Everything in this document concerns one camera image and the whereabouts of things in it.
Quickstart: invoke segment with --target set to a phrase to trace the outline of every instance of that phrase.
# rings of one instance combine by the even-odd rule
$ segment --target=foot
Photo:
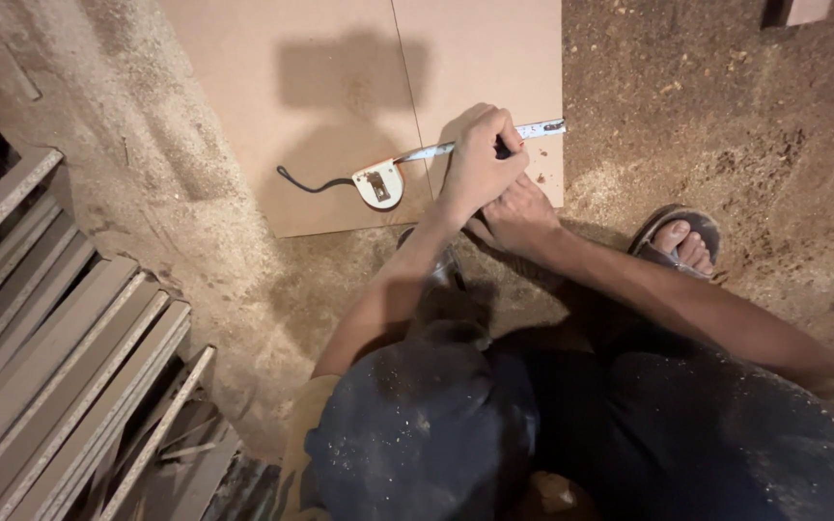
[[[677,252],[681,262],[708,277],[712,275],[710,250],[699,233],[690,231],[686,220],[667,222],[655,232],[652,244],[660,251]]]

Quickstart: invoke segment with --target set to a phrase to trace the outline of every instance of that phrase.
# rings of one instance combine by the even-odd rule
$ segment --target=black cord
[[[339,179],[334,179],[332,181],[328,181],[328,182],[324,183],[323,186],[321,186],[320,188],[308,188],[304,184],[301,184],[301,183],[298,183],[297,181],[295,181],[295,178],[292,177],[291,174],[288,173],[288,171],[285,170],[285,167],[282,166],[282,165],[279,165],[279,166],[275,167],[275,172],[279,172],[279,175],[281,175],[282,177],[287,179],[289,182],[291,182],[292,184],[294,184],[298,188],[301,188],[302,190],[304,190],[308,194],[319,194],[320,192],[326,190],[327,188],[333,188],[334,186],[337,186],[338,184],[352,184],[353,186],[356,185],[355,183],[353,183],[352,179],[350,179],[348,177],[340,177]]]

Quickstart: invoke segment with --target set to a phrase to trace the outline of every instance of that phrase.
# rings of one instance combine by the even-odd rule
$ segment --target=sandal
[[[633,239],[628,253],[666,268],[674,268],[692,277],[710,280],[711,275],[702,274],[678,259],[677,248],[671,251],[661,251],[652,244],[655,232],[672,220],[686,220],[690,224],[690,231],[700,234],[703,242],[706,243],[707,250],[710,251],[710,262],[716,265],[720,242],[719,223],[704,211],[678,204],[661,207],[655,211],[652,217],[643,224],[642,229],[636,233],[636,238]]]

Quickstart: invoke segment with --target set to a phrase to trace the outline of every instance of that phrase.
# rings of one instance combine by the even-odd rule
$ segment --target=dark pants
[[[645,322],[595,353],[529,329],[480,354],[467,331],[341,379],[307,438],[334,519],[491,518],[533,469],[605,519],[834,520],[834,409],[798,386]]]

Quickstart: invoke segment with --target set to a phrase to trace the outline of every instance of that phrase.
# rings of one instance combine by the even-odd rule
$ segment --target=sawdust-covered floor
[[[834,349],[834,6],[828,21],[760,30],[762,7],[564,2],[561,214],[624,247],[656,207],[704,208],[725,231],[714,282]],[[276,241],[286,268],[254,297],[273,303],[286,349],[317,356],[401,229]],[[495,334],[567,313],[549,277],[464,237],[457,250]]]

